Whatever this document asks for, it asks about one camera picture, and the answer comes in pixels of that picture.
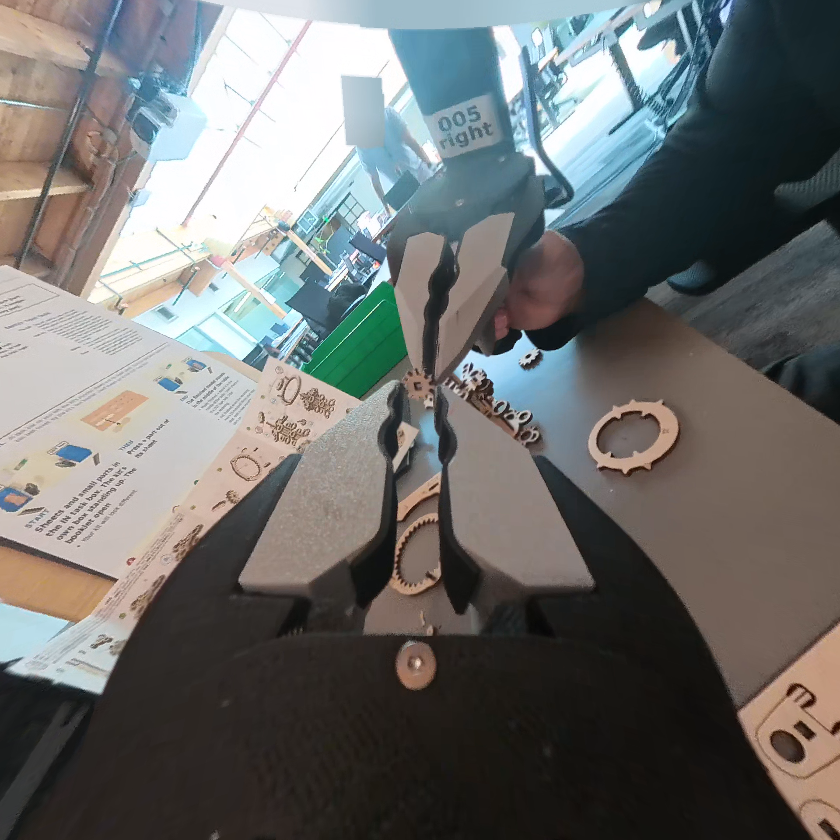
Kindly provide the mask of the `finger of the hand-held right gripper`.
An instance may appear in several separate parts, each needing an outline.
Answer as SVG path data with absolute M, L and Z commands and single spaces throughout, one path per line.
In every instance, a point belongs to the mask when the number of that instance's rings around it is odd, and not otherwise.
M 499 213 L 465 231 L 456 260 L 457 277 L 448 289 L 437 323 L 434 379 L 441 382 L 468 352 L 491 355 L 497 344 L 495 317 L 509 289 L 502 260 L 515 214 Z
M 454 254 L 446 237 L 424 232 L 406 241 L 395 276 L 395 303 L 408 359 L 432 379 L 438 377 L 435 361 L 442 305 L 442 293 L 435 288 L 435 281 L 448 281 L 453 266 Z

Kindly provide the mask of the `white instruction sheet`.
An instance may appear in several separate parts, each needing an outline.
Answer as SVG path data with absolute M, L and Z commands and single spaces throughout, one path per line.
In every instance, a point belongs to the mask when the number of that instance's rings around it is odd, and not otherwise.
M 2 540 L 118 579 L 255 391 L 226 363 L 2 266 Z

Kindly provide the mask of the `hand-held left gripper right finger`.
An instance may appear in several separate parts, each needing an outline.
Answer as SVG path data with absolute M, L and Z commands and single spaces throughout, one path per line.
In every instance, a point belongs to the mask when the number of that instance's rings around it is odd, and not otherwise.
M 442 582 L 458 615 L 490 615 L 542 596 L 593 592 L 595 581 L 525 447 L 439 387 Z

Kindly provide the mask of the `green plastic bin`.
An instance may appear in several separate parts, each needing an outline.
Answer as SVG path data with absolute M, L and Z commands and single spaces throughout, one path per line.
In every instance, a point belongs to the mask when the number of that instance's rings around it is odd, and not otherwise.
M 406 357 L 406 344 L 388 282 L 375 286 L 330 335 L 321 341 L 304 373 L 353 397 L 362 398 Z

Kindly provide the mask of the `person's right forearm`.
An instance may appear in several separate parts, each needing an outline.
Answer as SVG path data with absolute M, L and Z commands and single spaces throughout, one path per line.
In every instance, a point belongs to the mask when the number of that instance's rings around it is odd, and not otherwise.
M 775 190 L 838 152 L 839 3 L 735 2 L 686 113 L 609 205 L 563 234 L 580 302 L 527 331 L 541 350 L 729 246 L 782 225 Z

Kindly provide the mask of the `illustrated assembly booklet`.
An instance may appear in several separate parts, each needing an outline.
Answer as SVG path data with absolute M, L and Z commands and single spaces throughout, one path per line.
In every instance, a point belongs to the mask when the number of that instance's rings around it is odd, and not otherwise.
M 183 503 L 142 543 L 129 569 L 89 616 L 7 672 L 102 693 L 140 619 L 211 527 L 260 488 L 273 468 L 303 454 L 360 404 L 289 363 L 267 362 L 237 431 Z

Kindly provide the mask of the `wooden part sheet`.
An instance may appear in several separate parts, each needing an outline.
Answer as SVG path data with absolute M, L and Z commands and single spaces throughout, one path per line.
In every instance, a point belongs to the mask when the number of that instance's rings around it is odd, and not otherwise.
M 810 837 L 838 839 L 838 656 L 811 651 L 741 709 L 739 718 Z

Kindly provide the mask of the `long curved wooden piece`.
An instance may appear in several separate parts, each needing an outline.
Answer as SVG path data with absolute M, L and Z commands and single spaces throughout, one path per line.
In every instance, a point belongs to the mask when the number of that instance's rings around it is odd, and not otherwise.
M 439 471 L 432 478 L 428 479 L 421 486 L 416 488 L 407 497 L 398 501 L 396 510 L 396 521 L 404 522 L 409 514 L 419 505 L 438 497 L 442 484 L 442 473 Z

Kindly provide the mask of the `person's right hand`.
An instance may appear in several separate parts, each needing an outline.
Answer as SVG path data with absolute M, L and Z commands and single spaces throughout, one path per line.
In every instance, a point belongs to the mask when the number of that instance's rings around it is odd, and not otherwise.
M 496 339 L 505 339 L 512 330 L 546 329 L 572 314 L 582 293 L 584 272 L 574 244 L 558 232 L 545 232 L 517 263 L 494 318 Z

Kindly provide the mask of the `cluster of wooden gears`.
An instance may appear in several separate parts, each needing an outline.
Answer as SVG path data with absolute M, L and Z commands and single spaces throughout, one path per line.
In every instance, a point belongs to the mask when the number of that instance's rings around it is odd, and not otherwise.
M 520 444 L 530 447 L 541 441 L 542 434 L 532 422 L 532 412 L 518 410 L 508 400 L 498 397 L 493 381 L 483 369 L 468 362 L 460 373 L 451 374 L 450 378 L 457 396 Z

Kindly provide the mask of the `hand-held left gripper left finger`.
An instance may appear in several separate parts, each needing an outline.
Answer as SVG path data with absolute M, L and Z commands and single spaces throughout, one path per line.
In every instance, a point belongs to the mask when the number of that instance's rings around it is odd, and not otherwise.
M 315 608 L 367 608 L 392 575 L 403 386 L 384 384 L 299 458 L 238 583 Z

